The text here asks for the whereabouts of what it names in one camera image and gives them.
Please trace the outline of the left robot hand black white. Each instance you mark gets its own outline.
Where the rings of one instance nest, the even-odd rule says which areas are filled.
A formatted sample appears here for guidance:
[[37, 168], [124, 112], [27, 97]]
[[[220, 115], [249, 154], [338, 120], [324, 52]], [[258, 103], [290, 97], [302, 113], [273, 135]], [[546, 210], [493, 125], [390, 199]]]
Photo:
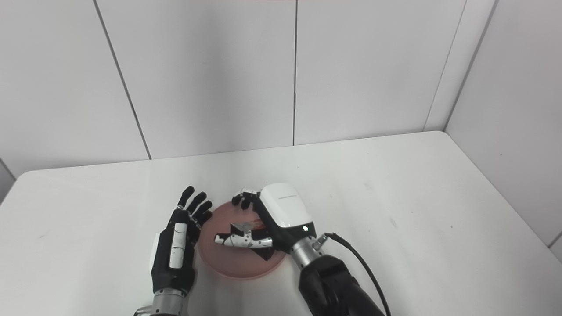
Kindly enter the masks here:
[[193, 186], [185, 188], [159, 234], [151, 270], [155, 294], [165, 289], [188, 294], [195, 283], [195, 246], [202, 227], [212, 217], [212, 202], [205, 192], [194, 192]]

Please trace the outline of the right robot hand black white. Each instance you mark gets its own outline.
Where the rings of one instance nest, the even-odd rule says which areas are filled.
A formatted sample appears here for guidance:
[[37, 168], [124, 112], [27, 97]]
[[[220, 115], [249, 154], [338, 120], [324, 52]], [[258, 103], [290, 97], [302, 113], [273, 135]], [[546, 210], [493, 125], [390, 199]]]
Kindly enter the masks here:
[[246, 248], [267, 261], [275, 251], [290, 253], [297, 242], [317, 237], [311, 214], [289, 183], [269, 184], [260, 191], [242, 189], [231, 203], [243, 210], [251, 208], [258, 218], [231, 223], [229, 233], [215, 234], [216, 244]]

